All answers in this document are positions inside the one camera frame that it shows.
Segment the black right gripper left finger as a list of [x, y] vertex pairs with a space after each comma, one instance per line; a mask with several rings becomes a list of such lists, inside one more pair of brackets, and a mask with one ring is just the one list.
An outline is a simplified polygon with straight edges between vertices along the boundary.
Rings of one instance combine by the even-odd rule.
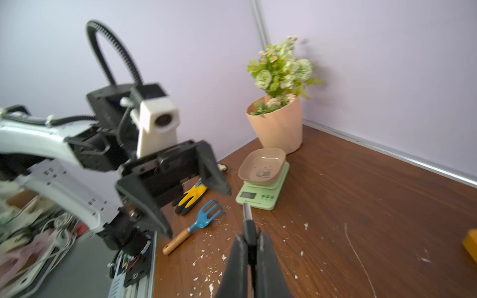
[[236, 235], [216, 298], [248, 297], [248, 246]]

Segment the green electronic kitchen scale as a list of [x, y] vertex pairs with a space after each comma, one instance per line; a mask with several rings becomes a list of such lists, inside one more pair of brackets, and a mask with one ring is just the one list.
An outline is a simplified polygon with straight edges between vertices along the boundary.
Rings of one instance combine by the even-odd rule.
[[279, 194], [284, 185], [289, 171], [289, 163], [286, 161], [279, 173], [278, 179], [269, 186], [259, 186], [244, 182], [242, 188], [236, 196], [236, 203], [249, 204], [256, 209], [272, 211], [278, 201]]

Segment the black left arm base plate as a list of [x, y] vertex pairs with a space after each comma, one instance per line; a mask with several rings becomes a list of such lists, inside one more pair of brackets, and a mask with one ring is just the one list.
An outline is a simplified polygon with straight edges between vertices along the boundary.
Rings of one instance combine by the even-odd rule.
[[148, 231], [146, 235], [150, 240], [150, 245], [144, 254], [132, 257], [123, 251], [118, 250], [113, 257], [112, 262], [108, 264], [109, 278], [114, 279], [117, 276], [123, 276], [125, 278], [125, 288], [137, 284], [142, 278], [145, 278], [150, 273], [155, 234]]

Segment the beige flower pot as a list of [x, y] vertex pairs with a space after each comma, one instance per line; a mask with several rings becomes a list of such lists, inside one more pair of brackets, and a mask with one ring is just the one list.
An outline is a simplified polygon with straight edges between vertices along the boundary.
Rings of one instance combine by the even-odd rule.
[[259, 105], [267, 103], [268, 95], [257, 99], [247, 108], [246, 116], [263, 148], [282, 149], [293, 153], [303, 143], [303, 113], [300, 99], [264, 115], [252, 115]]

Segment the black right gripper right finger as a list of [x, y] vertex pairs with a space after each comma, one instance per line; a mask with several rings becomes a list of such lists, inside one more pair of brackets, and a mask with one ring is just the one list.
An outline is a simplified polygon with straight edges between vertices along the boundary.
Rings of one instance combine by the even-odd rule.
[[284, 274], [267, 233], [261, 233], [257, 242], [257, 262], [255, 266], [256, 298], [291, 298]]

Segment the orange power strip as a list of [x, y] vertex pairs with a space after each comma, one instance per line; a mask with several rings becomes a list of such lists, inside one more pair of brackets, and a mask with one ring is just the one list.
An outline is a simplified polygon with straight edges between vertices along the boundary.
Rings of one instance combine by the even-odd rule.
[[477, 262], [477, 229], [470, 229], [462, 241], [462, 245], [466, 252]]

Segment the green white artificial flowers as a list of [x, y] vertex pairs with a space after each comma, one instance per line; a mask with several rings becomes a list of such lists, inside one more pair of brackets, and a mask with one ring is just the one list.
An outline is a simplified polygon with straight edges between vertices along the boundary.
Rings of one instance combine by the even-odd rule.
[[247, 72], [255, 86], [269, 97], [253, 105], [253, 116], [264, 116], [284, 108], [298, 98], [309, 99], [307, 87], [324, 80], [313, 75], [315, 66], [306, 58], [295, 58], [298, 36], [288, 36], [280, 44], [269, 44], [259, 58], [248, 62]]

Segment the beige panda scale bowl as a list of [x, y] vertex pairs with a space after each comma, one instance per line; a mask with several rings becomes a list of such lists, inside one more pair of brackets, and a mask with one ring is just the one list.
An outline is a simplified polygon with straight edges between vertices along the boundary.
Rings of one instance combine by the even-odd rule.
[[282, 149], [258, 149], [249, 154], [238, 170], [238, 177], [254, 185], [273, 184], [282, 171], [286, 154]]

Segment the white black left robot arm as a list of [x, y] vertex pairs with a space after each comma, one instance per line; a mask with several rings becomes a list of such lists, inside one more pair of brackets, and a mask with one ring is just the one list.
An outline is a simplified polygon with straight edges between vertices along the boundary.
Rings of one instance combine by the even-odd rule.
[[200, 177], [231, 194], [206, 141], [179, 142], [178, 108], [145, 84], [127, 49], [98, 21], [86, 33], [108, 85], [88, 93], [93, 115], [40, 119], [22, 105], [1, 110], [1, 179], [71, 213], [112, 250], [143, 254], [148, 231], [172, 237], [163, 206]]

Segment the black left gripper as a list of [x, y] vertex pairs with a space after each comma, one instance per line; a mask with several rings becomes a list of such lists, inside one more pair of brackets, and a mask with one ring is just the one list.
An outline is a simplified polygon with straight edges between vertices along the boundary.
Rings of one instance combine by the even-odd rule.
[[139, 131], [130, 112], [146, 99], [168, 97], [158, 84], [110, 85], [87, 94], [98, 121], [96, 134], [106, 141], [100, 157], [119, 170], [116, 191], [141, 211], [142, 228], [171, 239], [173, 231], [161, 208], [182, 196], [182, 184], [195, 176], [209, 189], [230, 196], [232, 189], [206, 141], [187, 140], [159, 152], [136, 157]]

